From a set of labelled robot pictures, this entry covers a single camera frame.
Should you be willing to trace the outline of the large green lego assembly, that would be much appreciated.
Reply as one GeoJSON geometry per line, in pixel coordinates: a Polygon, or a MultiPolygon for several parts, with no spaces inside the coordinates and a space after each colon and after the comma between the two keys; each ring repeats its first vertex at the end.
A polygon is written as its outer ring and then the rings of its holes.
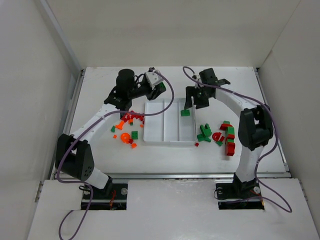
{"type": "Polygon", "coordinates": [[[201,124],[200,127],[200,134],[197,135],[198,142],[208,142],[210,143],[212,140],[210,139],[211,135],[213,134],[211,128],[208,123],[205,125],[201,124]]]}

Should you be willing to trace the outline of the red green lego tower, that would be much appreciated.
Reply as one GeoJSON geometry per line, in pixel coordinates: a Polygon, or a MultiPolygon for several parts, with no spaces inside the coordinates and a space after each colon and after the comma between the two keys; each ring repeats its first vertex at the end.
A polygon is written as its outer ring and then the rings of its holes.
{"type": "Polygon", "coordinates": [[[220,126],[220,130],[225,132],[225,155],[232,157],[236,150],[235,128],[229,121],[224,121],[220,126]]]}

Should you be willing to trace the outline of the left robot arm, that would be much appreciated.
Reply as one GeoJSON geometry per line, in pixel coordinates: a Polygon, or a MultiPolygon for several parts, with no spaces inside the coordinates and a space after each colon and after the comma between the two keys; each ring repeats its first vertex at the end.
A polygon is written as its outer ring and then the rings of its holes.
{"type": "Polygon", "coordinates": [[[94,116],[72,134],[62,134],[57,140],[55,154],[56,178],[61,173],[73,177],[73,183],[88,186],[107,196],[112,190],[112,178],[95,166],[91,145],[99,140],[120,118],[129,113],[132,101],[140,97],[155,100],[166,91],[170,82],[155,68],[136,76],[131,69],[118,72],[116,85],[94,116]]]}

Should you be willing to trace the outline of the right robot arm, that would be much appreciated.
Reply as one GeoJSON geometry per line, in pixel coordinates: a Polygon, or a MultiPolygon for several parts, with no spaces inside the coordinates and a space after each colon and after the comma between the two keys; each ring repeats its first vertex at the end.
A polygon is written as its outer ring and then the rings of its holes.
{"type": "Polygon", "coordinates": [[[216,191],[220,200],[245,199],[254,196],[259,187],[257,169],[264,147],[273,138],[270,110],[262,102],[229,89],[230,82],[218,79],[212,68],[190,77],[195,85],[185,89],[185,109],[209,106],[214,98],[225,104],[239,118],[238,139],[242,145],[239,165],[231,183],[218,183],[216,191]]]}

